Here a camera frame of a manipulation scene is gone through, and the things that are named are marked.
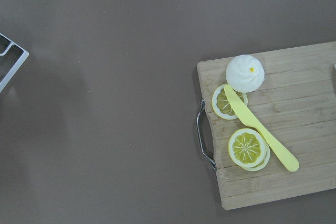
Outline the wooden cutting board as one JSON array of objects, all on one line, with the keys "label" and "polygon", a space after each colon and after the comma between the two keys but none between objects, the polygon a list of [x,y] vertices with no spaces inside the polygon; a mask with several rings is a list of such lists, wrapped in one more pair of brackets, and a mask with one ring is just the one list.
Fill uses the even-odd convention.
[{"label": "wooden cutting board", "polygon": [[335,188],[335,42],[255,54],[265,70],[248,107],[298,159],[292,173],[271,154],[265,168],[248,172],[229,157],[230,136],[240,120],[224,120],[212,109],[212,95],[226,82],[229,58],[201,61],[198,78],[212,132],[222,206],[231,210]]}]

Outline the upper lemon slice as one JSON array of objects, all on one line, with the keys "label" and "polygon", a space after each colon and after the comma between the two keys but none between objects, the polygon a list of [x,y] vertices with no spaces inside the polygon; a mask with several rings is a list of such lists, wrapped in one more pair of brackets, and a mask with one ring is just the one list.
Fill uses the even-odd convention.
[{"label": "upper lemon slice", "polygon": [[212,108],[214,113],[219,116],[222,119],[225,120],[234,120],[237,118],[237,115],[235,114],[234,110],[231,108],[225,90],[224,86],[226,86],[227,83],[222,84],[216,88],[212,95]]}]

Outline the yellow plastic knife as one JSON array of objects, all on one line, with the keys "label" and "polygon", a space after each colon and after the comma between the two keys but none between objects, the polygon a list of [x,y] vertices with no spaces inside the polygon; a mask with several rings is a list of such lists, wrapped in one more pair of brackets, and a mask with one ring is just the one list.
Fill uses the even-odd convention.
[{"label": "yellow plastic knife", "polygon": [[230,85],[226,84],[224,86],[224,91],[231,108],[240,121],[245,126],[255,128],[264,137],[265,141],[283,166],[290,172],[296,172],[299,169],[300,164],[295,156],[264,127]]}]

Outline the lower lemon slice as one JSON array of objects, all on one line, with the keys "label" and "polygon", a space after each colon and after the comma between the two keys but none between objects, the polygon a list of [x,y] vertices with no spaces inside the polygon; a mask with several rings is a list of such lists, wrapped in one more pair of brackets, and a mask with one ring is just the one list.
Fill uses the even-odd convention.
[{"label": "lower lemon slice", "polygon": [[257,131],[249,128],[237,130],[227,148],[231,160],[249,172],[263,169],[270,159],[269,145]]}]

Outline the lemon slice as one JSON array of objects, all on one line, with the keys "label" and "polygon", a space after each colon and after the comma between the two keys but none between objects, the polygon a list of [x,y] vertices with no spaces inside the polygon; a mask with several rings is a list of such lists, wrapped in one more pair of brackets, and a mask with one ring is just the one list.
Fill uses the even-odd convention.
[{"label": "lemon slice", "polygon": [[231,160],[249,172],[263,169],[270,159],[269,145],[257,131],[249,128],[237,130],[227,148]]},{"label": "lemon slice", "polygon": [[237,115],[235,114],[234,110],[231,108],[225,90],[224,86],[226,86],[227,83],[222,84],[216,88],[212,95],[212,108],[214,113],[219,116],[222,119],[225,120],[234,120],[237,118]]}]

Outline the white steamed bun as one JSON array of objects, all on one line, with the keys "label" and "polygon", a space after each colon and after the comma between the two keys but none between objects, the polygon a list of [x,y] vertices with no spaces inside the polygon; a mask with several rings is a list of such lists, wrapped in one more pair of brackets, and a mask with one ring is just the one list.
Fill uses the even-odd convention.
[{"label": "white steamed bun", "polygon": [[227,65],[225,77],[234,90],[249,93],[262,85],[265,71],[257,58],[251,55],[239,55]]}]

